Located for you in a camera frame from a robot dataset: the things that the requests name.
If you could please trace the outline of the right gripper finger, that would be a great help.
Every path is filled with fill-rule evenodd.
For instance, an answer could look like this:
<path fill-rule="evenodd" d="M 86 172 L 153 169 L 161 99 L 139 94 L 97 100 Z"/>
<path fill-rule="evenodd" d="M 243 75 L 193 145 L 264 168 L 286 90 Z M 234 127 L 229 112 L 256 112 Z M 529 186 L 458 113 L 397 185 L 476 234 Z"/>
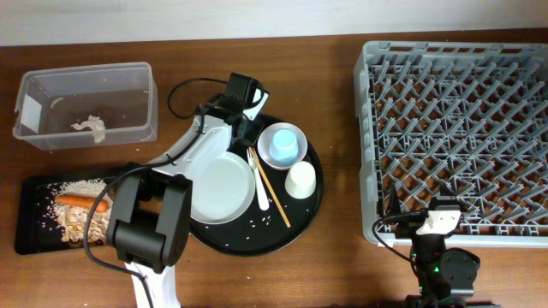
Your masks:
<path fill-rule="evenodd" d="M 386 212 L 387 216 L 395 216 L 402 213 L 401 201 L 398 198 L 396 185 L 392 184 L 389 190 L 389 205 Z"/>
<path fill-rule="evenodd" d="M 439 196 L 437 197 L 440 205 L 460 205 L 456 195 L 448 188 L 446 182 L 439 182 Z"/>

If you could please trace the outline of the grey round plate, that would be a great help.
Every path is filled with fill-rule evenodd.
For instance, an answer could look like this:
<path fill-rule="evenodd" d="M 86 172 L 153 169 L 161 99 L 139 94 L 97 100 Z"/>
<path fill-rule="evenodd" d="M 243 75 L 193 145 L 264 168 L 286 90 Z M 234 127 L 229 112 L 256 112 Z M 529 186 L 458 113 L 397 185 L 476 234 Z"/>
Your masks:
<path fill-rule="evenodd" d="M 252 170 L 240 156 L 224 152 L 194 180 L 191 218 L 204 224 L 225 224 L 242 215 L 255 194 Z"/>

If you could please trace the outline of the white tissue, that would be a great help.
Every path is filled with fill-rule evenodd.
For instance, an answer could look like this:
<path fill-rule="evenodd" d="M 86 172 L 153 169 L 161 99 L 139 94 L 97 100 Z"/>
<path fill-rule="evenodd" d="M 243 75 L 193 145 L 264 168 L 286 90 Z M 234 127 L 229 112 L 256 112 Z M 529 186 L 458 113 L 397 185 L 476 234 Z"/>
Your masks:
<path fill-rule="evenodd" d="M 71 127 L 77 131 L 89 128 L 92 131 L 92 136 L 94 137 L 94 142 L 96 144 L 99 144 L 105 140 L 106 127 L 104 125 L 104 121 L 98 116 L 90 115 L 86 121 L 72 124 Z"/>

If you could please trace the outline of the orange carrot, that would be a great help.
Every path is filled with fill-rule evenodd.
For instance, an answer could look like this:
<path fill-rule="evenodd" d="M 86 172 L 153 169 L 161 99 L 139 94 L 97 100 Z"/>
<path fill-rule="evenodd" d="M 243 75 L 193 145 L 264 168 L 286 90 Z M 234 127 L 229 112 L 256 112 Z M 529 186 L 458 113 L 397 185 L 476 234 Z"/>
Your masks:
<path fill-rule="evenodd" d="M 75 195 L 60 195 L 55 198 L 55 201 L 62 205 L 79 207 L 90 210 L 96 201 L 95 198 Z M 98 203 L 96 211 L 99 213 L 105 213 L 110 208 L 110 203 L 104 199 L 101 199 Z"/>

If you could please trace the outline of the pile of rice and shells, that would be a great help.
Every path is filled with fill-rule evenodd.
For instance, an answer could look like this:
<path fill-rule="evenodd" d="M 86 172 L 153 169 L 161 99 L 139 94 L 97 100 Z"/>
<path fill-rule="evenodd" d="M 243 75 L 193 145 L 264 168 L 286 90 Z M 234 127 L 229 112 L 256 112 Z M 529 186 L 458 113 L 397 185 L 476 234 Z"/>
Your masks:
<path fill-rule="evenodd" d="M 80 180 L 47 184 L 45 186 L 45 218 L 52 220 L 50 231 L 60 232 L 60 241 L 76 244 L 84 239 L 84 228 L 90 210 L 59 204 L 55 198 L 60 195 L 75 195 L 97 198 L 106 187 L 102 179 Z M 110 203 L 110 208 L 105 213 L 94 212 L 88 230 L 88 242 L 100 245 L 106 240 L 106 231 L 110 220 L 110 210 L 115 197 L 115 190 L 110 189 L 103 199 Z"/>

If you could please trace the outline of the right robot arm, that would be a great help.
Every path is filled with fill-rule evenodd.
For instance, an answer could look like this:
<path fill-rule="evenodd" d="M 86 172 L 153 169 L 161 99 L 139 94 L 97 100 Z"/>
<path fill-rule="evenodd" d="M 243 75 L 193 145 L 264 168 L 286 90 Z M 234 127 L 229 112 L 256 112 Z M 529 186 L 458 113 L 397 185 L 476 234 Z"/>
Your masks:
<path fill-rule="evenodd" d="M 397 238 L 411 239 L 409 259 L 420 293 L 409 295 L 405 306 L 465 307 L 474 296 L 480 258 L 446 240 L 457 230 L 465 206 L 447 188 L 426 208 L 404 212 L 395 187 L 390 189 L 385 221 L 396 226 Z"/>

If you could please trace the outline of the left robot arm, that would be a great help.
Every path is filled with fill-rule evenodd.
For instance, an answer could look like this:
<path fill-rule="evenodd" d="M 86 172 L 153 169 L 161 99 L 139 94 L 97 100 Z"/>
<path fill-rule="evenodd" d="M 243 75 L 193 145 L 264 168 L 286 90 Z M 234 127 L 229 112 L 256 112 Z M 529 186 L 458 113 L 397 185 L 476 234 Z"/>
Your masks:
<path fill-rule="evenodd" d="M 254 145 L 258 115 L 269 93 L 252 77 L 233 73 L 224 92 L 198 106 L 193 127 L 162 156 L 123 172 L 106 241 L 132 277 L 139 307 L 177 307 L 175 265 L 188 241 L 191 207 L 201 176 L 235 144 Z"/>

